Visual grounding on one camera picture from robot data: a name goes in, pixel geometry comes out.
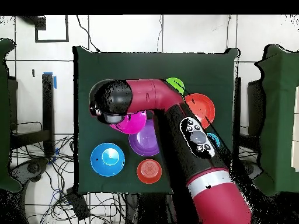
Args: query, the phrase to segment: green bowl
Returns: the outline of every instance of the green bowl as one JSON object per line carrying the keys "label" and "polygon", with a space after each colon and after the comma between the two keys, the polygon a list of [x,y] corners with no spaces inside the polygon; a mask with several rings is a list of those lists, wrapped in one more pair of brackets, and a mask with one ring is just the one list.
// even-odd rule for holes
{"label": "green bowl", "polygon": [[173,86],[181,95],[184,94],[184,83],[178,78],[168,78],[166,80],[171,86]]}

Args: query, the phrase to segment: green cloth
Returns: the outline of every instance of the green cloth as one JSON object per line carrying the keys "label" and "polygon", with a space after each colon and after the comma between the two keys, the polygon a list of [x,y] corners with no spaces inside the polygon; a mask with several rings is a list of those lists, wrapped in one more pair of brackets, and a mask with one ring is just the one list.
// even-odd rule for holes
{"label": "green cloth", "polygon": [[[88,109],[91,87],[104,79],[140,79],[176,77],[185,85],[185,92],[207,95],[215,105],[216,130],[224,142],[232,147],[232,101],[234,89],[234,59],[237,49],[228,54],[156,54],[88,52],[77,47],[79,66],[79,191],[104,193],[171,193],[166,167],[160,154],[138,156],[131,149],[128,135],[112,129],[93,118]],[[122,171],[113,177],[102,177],[90,164],[93,149],[101,143],[112,142],[124,152]],[[138,164],[155,159],[162,166],[162,177],[155,184],[146,185],[137,177]]]}
{"label": "green cloth", "polygon": [[266,118],[260,135],[260,164],[265,171],[255,179],[257,187],[270,196],[299,192],[299,173],[291,167],[295,90],[299,86],[299,53],[270,45],[261,67],[266,93]]}
{"label": "green cloth", "polygon": [[7,53],[15,47],[12,40],[0,39],[0,188],[13,193],[20,191],[22,186],[8,173],[11,163],[11,108],[9,105],[8,70],[4,59]]}

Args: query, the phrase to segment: green table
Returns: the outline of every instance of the green table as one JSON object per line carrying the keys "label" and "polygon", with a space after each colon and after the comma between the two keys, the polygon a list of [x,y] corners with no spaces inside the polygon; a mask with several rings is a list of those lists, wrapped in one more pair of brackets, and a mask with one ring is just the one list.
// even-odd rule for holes
{"label": "green table", "polygon": [[[234,89],[234,59],[237,49],[227,54],[157,54],[88,52],[77,47],[79,103],[79,192],[104,193],[171,193],[166,167],[160,154],[151,157],[162,166],[161,179],[151,185],[140,182],[138,164],[146,157],[131,149],[128,136],[93,118],[88,109],[91,87],[104,79],[140,79],[176,77],[190,93],[207,95],[215,105],[214,127],[226,145],[232,148],[232,102]],[[93,149],[112,142],[124,152],[126,162],[113,177],[102,177],[90,164]]]}

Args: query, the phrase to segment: plastic bowl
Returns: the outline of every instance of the plastic bowl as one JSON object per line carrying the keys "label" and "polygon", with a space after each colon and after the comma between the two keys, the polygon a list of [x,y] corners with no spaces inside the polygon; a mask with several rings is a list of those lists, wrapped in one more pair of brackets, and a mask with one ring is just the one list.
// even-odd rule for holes
{"label": "plastic bowl", "polygon": [[126,115],[124,120],[118,124],[111,124],[110,126],[122,133],[132,135],[140,132],[147,121],[147,112],[140,111],[135,114]]}
{"label": "plastic bowl", "polygon": [[162,176],[162,167],[155,160],[143,160],[137,167],[137,176],[145,184],[154,184]]}
{"label": "plastic bowl", "polygon": [[91,166],[101,176],[117,175],[124,167],[124,153],[113,143],[102,143],[91,153]]}
{"label": "plastic bowl", "polygon": [[144,128],[128,138],[132,150],[140,156],[154,156],[159,153],[154,122],[147,120]]}
{"label": "plastic bowl", "polygon": [[215,107],[209,97],[204,94],[193,93],[185,96],[185,101],[204,129],[210,125],[205,117],[210,123],[214,121]]}

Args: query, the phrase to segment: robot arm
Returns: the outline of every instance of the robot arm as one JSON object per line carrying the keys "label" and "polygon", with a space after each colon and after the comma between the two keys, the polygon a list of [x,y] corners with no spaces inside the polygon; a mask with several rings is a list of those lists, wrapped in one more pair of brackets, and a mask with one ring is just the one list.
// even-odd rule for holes
{"label": "robot arm", "polygon": [[105,80],[90,93],[90,110],[115,124],[126,114],[152,110],[158,145],[173,191],[187,187],[203,224],[250,224],[251,211],[217,148],[179,92],[161,79]]}

